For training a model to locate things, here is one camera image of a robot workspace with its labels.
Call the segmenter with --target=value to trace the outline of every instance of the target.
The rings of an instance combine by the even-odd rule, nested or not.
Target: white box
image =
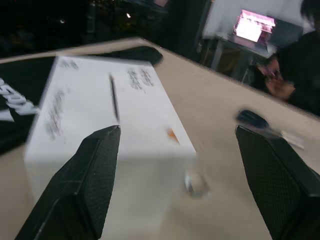
[[[114,113],[114,78],[119,122]],[[111,58],[56,58],[24,164],[35,202],[96,130],[120,124],[115,182],[102,238],[157,231],[195,149],[154,68]]]

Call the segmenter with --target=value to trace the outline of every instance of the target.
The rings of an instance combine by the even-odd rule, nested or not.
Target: laptop screen
[[[242,10],[234,26],[234,32],[238,37],[258,42],[261,36],[269,36],[275,26],[276,22],[272,17]]]

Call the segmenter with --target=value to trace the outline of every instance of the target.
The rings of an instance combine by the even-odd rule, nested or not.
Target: orange sticker
[[[175,133],[174,133],[174,131],[172,130],[172,128],[168,128],[168,129],[166,130],[166,133],[168,134],[169,138],[171,138],[172,140],[174,140],[174,141],[176,141],[178,144],[180,144],[179,141],[178,141],[178,139],[177,139],[177,137],[176,137],[176,135],[175,135]]]

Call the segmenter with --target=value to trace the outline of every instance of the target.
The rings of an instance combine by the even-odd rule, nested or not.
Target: laptop
[[[242,10],[229,40],[248,48],[268,51],[267,45],[276,26],[274,18]]]

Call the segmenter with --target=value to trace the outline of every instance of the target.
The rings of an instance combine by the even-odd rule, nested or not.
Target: person
[[[320,1],[304,0],[300,12],[315,30],[258,66],[252,87],[320,116]]]

